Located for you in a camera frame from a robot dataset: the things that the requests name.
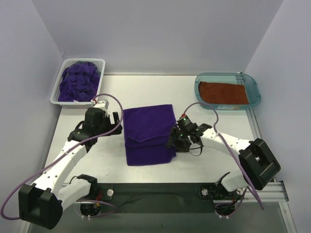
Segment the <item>purple cloth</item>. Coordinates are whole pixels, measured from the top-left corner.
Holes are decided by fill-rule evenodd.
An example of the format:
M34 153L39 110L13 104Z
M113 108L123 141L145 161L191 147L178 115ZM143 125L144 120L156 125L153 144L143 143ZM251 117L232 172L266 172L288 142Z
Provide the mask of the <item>purple cloth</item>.
M128 166L170 163L174 147L167 148L175 115L171 104L125 109L123 127Z

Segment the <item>brown towel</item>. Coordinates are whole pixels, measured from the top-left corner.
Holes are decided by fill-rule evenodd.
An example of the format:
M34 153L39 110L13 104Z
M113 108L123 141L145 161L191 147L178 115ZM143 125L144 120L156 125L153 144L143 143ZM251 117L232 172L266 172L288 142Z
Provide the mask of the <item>brown towel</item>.
M230 83L199 83L199 95L210 104L249 104L243 85Z

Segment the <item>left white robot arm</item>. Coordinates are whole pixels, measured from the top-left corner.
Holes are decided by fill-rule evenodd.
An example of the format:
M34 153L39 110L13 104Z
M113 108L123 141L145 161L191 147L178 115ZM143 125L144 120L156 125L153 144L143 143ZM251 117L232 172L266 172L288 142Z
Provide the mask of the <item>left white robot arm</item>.
M18 192L20 219L50 230L76 201L98 201L103 195L95 177L82 174L66 187L62 185L99 137L121 132L118 112L109 115L104 107L88 108L84 120L69 134L63 149L48 169L31 185L21 186Z

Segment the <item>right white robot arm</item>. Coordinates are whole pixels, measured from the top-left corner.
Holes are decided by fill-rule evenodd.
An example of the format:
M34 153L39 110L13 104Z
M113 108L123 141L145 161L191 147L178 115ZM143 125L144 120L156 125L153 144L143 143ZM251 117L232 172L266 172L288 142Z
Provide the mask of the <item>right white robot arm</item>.
M227 192L247 187L262 190L281 170L264 140L244 140L215 132L212 126L205 123L197 125L184 115L172 127L167 147L175 147L178 152L189 152L193 145L198 145L199 149L215 149L237 161L239 170L227 172L216 182Z

